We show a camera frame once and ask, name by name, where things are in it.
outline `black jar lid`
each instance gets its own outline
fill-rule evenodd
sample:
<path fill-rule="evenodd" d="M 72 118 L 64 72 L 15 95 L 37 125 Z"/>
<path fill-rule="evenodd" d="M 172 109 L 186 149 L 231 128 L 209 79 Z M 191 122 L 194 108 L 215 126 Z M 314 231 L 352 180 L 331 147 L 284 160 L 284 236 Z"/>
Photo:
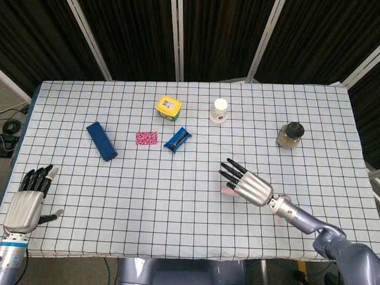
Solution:
<path fill-rule="evenodd" d="M 299 122 L 291 122 L 288 124 L 285 133 L 289 138 L 297 139 L 303 136 L 305 129 Z"/>

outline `black curtain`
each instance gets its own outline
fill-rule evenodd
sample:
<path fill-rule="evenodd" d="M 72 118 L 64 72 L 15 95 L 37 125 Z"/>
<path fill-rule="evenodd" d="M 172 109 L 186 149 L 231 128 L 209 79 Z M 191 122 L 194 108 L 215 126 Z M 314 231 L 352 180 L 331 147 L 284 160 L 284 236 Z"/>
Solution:
<path fill-rule="evenodd" d="M 286 1 L 255 79 L 344 81 L 380 45 L 380 1 Z"/>
<path fill-rule="evenodd" d="M 364 159 L 380 169 L 380 64 L 349 90 Z"/>
<path fill-rule="evenodd" d="M 273 0 L 184 0 L 185 81 L 246 77 Z"/>
<path fill-rule="evenodd" d="M 81 0 L 114 80 L 175 81 L 170 0 Z"/>
<path fill-rule="evenodd" d="M 104 80 L 66 0 L 0 1 L 0 69 L 30 96 L 44 80 Z"/>

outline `spice jar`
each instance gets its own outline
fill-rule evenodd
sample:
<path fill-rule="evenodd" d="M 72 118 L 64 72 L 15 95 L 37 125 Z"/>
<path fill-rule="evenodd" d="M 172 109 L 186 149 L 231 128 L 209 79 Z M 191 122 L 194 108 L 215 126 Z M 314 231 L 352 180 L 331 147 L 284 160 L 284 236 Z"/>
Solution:
<path fill-rule="evenodd" d="M 277 136 L 277 143 L 284 148 L 293 148 L 298 145 L 305 129 L 299 122 L 284 125 Z"/>

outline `pink object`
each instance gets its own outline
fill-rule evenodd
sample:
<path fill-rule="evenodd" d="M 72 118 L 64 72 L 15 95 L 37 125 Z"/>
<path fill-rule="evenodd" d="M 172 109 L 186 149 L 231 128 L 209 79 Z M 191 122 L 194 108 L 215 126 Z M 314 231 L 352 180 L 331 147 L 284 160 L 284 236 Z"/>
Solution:
<path fill-rule="evenodd" d="M 227 186 L 223 186 L 220 190 L 220 192 L 222 194 L 226 194 L 226 195 L 231 195 L 231 196 L 239 196 L 238 193 L 236 193 L 234 190 L 232 190 L 231 188 L 227 187 Z"/>
<path fill-rule="evenodd" d="M 157 144 L 157 132 L 137 132 L 136 145 Z"/>

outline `yellow tub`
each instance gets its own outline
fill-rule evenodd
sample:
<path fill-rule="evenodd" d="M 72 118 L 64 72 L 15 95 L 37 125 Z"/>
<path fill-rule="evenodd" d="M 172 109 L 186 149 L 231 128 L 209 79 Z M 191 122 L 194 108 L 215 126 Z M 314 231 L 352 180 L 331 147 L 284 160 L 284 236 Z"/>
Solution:
<path fill-rule="evenodd" d="M 157 104 L 156 109 L 160 112 L 162 117 L 175 121 L 179 116 L 181 106 L 182 103 L 180 101 L 169 96 L 163 96 Z"/>

